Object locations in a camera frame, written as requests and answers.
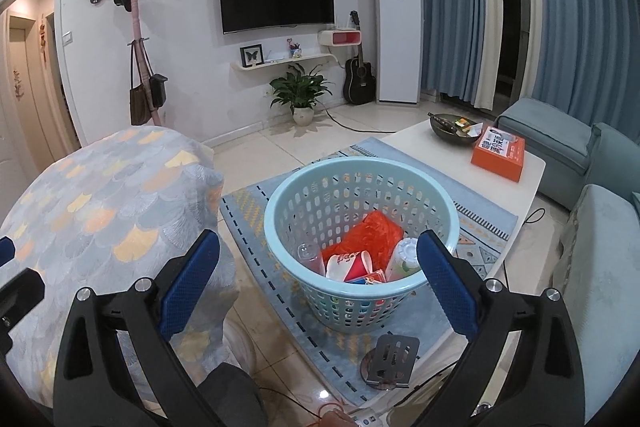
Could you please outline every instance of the doorway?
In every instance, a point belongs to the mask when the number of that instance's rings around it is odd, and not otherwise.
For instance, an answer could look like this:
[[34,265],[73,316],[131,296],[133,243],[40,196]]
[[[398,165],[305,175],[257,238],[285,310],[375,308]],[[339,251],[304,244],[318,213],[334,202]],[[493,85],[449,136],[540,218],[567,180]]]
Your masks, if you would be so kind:
[[494,115],[501,114],[518,101],[529,45],[530,0],[502,2],[502,42],[492,110]]
[[8,101],[37,172],[80,149],[66,106],[55,45],[54,0],[16,0],[6,10]]

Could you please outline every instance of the floating shelf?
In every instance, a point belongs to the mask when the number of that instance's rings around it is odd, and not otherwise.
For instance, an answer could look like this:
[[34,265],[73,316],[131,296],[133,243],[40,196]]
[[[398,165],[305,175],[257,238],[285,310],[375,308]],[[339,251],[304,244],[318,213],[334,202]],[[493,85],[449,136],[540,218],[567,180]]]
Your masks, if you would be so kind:
[[357,46],[362,42],[362,35],[360,30],[324,30],[318,33],[318,42],[333,48]]
[[232,62],[231,67],[238,71],[253,71],[253,70],[260,70],[262,68],[268,68],[269,66],[276,66],[278,64],[287,64],[288,62],[300,62],[300,60],[311,60],[313,58],[332,58],[336,62],[338,61],[338,59],[335,58],[335,55],[331,53],[317,53],[314,55],[303,55],[302,57],[298,57],[298,58],[283,58],[282,60],[272,60],[271,62],[265,62],[264,64],[260,64],[259,66],[250,66],[249,68],[244,68],[242,64],[239,64],[238,62]]

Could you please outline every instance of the black acoustic guitar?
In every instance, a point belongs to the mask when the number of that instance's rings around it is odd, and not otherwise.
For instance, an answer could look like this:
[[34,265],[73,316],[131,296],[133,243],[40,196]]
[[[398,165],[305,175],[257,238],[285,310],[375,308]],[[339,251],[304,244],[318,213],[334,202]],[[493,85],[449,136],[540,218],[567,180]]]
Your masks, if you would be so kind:
[[[358,12],[352,11],[351,19],[359,30]],[[358,55],[347,60],[344,69],[346,72],[342,88],[344,99],[354,105],[373,102],[376,99],[376,79],[371,74],[371,63],[362,60],[362,43],[358,44]]]

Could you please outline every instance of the red plastic bag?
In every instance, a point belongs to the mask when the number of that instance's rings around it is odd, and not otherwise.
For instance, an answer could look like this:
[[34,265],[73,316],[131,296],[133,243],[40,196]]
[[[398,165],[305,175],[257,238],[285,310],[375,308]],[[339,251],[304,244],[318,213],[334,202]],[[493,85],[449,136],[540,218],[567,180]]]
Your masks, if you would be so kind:
[[374,210],[347,232],[340,243],[322,250],[322,259],[326,264],[332,255],[367,250],[371,255],[373,270],[384,271],[403,235],[396,223],[379,210]]

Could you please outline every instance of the white standing air conditioner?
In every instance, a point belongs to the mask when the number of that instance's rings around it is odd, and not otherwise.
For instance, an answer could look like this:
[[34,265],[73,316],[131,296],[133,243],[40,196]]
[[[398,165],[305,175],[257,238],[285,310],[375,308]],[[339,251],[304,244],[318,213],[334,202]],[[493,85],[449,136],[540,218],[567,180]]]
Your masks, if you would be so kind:
[[422,0],[378,0],[379,102],[420,100],[422,32]]

